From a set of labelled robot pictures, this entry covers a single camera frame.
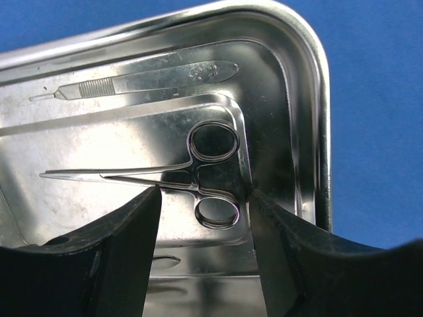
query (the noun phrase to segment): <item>blue background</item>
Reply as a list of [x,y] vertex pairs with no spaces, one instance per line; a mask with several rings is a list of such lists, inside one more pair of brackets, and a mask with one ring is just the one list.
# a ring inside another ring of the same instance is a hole
[[[0,52],[204,0],[1,0]],[[285,0],[330,67],[334,232],[389,248],[423,236],[423,1]]]

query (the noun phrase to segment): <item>stainless steel tray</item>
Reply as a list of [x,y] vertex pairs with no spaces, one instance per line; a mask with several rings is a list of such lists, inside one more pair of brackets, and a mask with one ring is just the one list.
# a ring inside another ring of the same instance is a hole
[[[218,83],[30,101],[62,85],[205,61],[237,72]],[[0,83],[0,244],[8,247],[42,244],[143,190],[40,178],[46,169],[174,164],[186,158],[192,122],[234,125],[237,157],[203,179],[237,196],[241,218],[207,229],[189,197],[163,193],[155,254],[180,263],[153,266],[144,316],[266,315],[239,184],[331,229],[328,65],[310,26],[279,3],[222,1],[4,53]]]

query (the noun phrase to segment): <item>black clamp jaw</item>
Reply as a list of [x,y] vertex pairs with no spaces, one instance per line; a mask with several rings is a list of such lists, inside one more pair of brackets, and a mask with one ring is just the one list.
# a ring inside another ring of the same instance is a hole
[[[142,316],[160,189],[43,246],[0,247],[2,316]],[[250,197],[269,317],[423,316],[423,240],[381,250]]]
[[0,315],[142,316],[160,212],[156,186],[43,246],[0,248]]
[[423,316],[423,240],[382,250],[335,236],[250,197],[269,317]]

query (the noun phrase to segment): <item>blue backdrop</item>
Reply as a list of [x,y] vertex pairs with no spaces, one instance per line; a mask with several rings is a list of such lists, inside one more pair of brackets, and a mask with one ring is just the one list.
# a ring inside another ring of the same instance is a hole
[[[1,0],[0,52],[204,0]],[[284,0],[328,55],[334,232],[388,248],[423,236],[423,1]]]

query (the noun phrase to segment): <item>metal instrument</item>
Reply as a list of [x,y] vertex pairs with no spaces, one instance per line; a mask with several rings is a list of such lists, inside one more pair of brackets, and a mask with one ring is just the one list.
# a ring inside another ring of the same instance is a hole
[[[233,138],[233,146],[221,155],[205,155],[196,147],[194,136],[197,131],[207,126],[220,127],[228,131]],[[55,178],[59,180],[75,180],[80,182],[129,182],[140,185],[159,185],[163,190],[174,190],[177,192],[190,193],[194,197],[194,214],[198,222],[210,229],[228,229],[235,225],[239,219],[239,204],[234,196],[223,190],[213,190],[201,187],[199,169],[202,166],[221,164],[233,157],[239,149],[239,136],[230,123],[223,120],[204,120],[197,123],[189,132],[186,138],[189,161],[170,166],[151,168],[127,168],[127,169],[79,169],[79,170],[47,170],[40,174],[40,177]],[[131,176],[166,173],[166,172],[187,172],[191,176],[191,184],[176,182],[163,182],[134,178]],[[226,219],[210,219],[200,209],[201,203],[207,199],[220,199],[229,203],[234,213]]]
[[181,88],[225,81],[238,72],[230,61],[202,61],[186,65],[83,81],[60,86],[52,94],[32,96],[29,101],[44,99],[75,100],[127,94],[143,90]]

